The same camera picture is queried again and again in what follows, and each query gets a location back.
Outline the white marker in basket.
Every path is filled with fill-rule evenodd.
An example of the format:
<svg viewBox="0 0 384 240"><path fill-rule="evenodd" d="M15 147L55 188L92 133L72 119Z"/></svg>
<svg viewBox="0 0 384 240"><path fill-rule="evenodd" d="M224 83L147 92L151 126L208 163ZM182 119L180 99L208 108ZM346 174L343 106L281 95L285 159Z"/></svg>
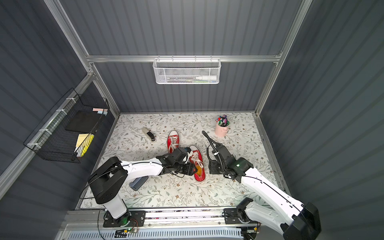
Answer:
<svg viewBox="0 0 384 240"><path fill-rule="evenodd" d="M217 76L197 76L196 81L214 83L217 81Z"/></svg>

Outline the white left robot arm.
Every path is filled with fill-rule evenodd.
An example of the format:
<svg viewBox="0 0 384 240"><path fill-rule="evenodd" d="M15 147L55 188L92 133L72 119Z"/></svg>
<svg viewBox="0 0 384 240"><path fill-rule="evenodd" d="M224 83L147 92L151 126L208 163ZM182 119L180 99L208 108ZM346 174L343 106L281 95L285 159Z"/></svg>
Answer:
<svg viewBox="0 0 384 240"><path fill-rule="evenodd" d="M191 148L177 148L171 154L136 162L112 157L90 175L88 186L97 204L104 206L112 218L117 220L129 211L119 196L126 181L164 174L193 176L198 171L195 164L190 162L193 153Z"/></svg>

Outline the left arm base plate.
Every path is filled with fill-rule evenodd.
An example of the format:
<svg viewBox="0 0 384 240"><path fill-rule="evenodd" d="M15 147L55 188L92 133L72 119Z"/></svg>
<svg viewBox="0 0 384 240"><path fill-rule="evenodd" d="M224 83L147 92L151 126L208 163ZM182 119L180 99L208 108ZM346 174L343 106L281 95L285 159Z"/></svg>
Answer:
<svg viewBox="0 0 384 240"><path fill-rule="evenodd" d="M145 211L127 211L121 217L114 219L109 211L103 217L104 228L132 228L142 227L146 218Z"/></svg>

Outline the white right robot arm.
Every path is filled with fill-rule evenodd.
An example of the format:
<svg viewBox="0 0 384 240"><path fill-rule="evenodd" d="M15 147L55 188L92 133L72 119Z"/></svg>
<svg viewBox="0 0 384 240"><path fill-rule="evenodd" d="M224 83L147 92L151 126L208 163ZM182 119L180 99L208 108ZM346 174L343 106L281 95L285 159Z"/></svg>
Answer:
<svg viewBox="0 0 384 240"><path fill-rule="evenodd" d="M289 196L248 160L235 159L222 144L210 144L207 156L214 157L209 163L211 173L237 181L269 205L268 208L260 206L251 198L245 198L237 205L237 216L241 222L259 222L281 234L285 240L315 240L320 235L320 213L314 204L303 204Z"/></svg>

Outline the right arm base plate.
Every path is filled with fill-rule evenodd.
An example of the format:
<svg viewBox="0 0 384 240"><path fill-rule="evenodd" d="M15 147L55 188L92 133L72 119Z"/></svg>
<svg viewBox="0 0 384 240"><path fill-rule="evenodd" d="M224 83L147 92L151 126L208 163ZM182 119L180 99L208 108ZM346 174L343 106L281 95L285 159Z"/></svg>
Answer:
<svg viewBox="0 0 384 240"><path fill-rule="evenodd" d="M237 208L225 208L222 212L222 217L227 225L235 224L257 224L258 222L250 220L245 213Z"/></svg>

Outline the black notebook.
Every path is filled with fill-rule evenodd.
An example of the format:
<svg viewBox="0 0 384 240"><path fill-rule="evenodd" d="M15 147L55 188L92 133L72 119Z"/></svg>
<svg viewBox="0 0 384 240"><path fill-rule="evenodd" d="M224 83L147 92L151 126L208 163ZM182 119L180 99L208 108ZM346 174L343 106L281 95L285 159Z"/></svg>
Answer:
<svg viewBox="0 0 384 240"><path fill-rule="evenodd" d="M89 134L97 130L105 115L91 111L78 111L65 126L66 131Z"/></svg>

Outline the pink pen cup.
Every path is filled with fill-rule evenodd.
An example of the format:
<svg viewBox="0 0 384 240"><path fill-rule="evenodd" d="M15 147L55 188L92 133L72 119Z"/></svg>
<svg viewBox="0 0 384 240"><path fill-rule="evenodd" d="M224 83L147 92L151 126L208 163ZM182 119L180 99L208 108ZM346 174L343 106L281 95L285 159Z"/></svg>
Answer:
<svg viewBox="0 0 384 240"><path fill-rule="evenodd" d="M215 135L219 138L223 138L228 134L229 126L221 127L217 122L215 125Z"/></svg>

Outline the beige and black stapler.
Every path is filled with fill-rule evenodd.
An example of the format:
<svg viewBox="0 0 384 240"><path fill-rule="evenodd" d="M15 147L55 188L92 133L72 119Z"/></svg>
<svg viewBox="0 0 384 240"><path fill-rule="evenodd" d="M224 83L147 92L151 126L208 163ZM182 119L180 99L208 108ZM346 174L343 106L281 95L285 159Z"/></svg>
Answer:
<svg viewBox="0 0 384 240"><path fill-rule="evenodd" d="M143 127L142 128L142 132L143 134L148 137L152 142L154 142L156 140L155 138L155 135L150 131L148 130L147 128Z"/></svg>

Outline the red sneaker one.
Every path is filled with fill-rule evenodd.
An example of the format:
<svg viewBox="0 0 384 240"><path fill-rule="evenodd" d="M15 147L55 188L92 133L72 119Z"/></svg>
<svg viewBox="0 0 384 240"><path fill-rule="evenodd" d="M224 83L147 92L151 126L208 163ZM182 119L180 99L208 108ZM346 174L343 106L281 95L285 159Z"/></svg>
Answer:
<svg viewBox="0 0 384 240"><path fill-rule="evenodd" d="M191 153L189 154L189 161L195 165L197 172L194 174L197 182L203 182L206 178L203 156L201 151L195 145L190 145Z"/></svg>
<svg viewBox="0 0 384 240"><path fill-rule="evenodd" d="M180 135L176 130L172 130L167 137L168 153L172 154L179 147Z"/></svg>

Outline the yellow sticky note pad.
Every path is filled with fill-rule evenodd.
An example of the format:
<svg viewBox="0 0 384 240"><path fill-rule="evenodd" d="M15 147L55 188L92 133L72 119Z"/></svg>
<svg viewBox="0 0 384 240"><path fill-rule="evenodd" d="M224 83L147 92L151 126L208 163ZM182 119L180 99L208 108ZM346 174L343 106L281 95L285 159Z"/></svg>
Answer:
<svg viewBox="0 0 384 240"><path fill-rule="evenodd" d="M93 139L94 134L79 134L76 142L75 147L75 156L77 158L81 158L85 155L85 153L88 151Z"/></svg>

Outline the coloured markers in cup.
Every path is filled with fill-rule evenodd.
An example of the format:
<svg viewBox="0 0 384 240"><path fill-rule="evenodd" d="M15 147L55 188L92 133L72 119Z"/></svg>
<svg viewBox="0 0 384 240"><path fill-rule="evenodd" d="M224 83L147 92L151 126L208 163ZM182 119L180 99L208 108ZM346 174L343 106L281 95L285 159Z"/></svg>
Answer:
<svg viewBox="0 0 384 240"><path fill-rule="evenodd" d="M230 121L228 120L227 115L223 115L218 117L216 123L219 127L228 127L230 124Z"/></svg>

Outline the grey blue calculator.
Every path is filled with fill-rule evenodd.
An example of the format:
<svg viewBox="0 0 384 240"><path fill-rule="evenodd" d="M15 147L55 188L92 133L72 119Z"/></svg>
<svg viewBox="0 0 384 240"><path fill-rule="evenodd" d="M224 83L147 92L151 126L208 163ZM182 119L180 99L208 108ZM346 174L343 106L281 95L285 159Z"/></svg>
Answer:
<svg viewBox="0 0 384 240"><path fill-rule="evenodd" d="M136 178L133 182L129 184L130 188L134 191L138 191L144 183L149 179L148 176Z"/></svg>

